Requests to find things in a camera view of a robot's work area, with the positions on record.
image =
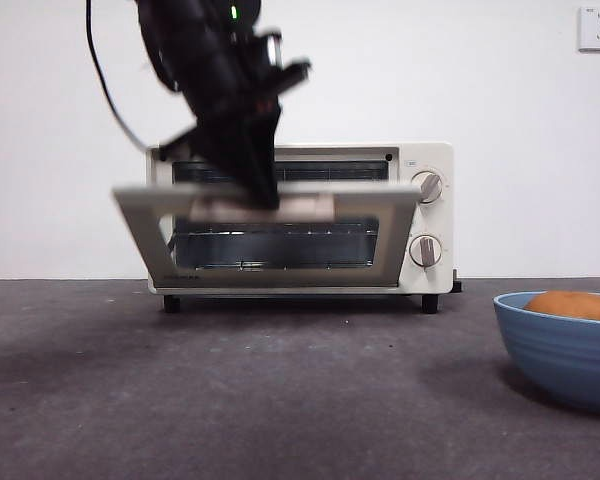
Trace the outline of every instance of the white wall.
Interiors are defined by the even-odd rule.
[[[148,65],[135,4],[94,0],[120,110],[149,142],[191,122]],[[463,276],[600,275],[600,55],[570,0],[264,0],[310,82],[278,142],[447,140]],[[112,186],[144,162],[115,125],[84,2],[0,0],[0,278],[139,278]]]

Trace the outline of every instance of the blue bowl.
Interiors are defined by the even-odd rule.
[[[509,355],[557,400],[600,413],[600,321],[523,310],[539,293],[493,300]]]

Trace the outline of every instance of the gray floor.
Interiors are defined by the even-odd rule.
[[[192,301],[0,282],[0,479],[600,479],[600,416],[508,360],[491,299]]]

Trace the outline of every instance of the oven door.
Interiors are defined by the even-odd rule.
[[[420,189],[283,182],[276,212],[229,185],[114,191],[153,287],[396,287]]]

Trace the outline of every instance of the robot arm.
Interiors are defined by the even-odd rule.
[[[181,92],[197,126],[161,146],[161,158],[199,155],[230,175],[260,207],[277,208],[274,135],[278,95],[309,63],[280,65],[280,35],[256,36],[260,0],[136,0],[160,81]]]

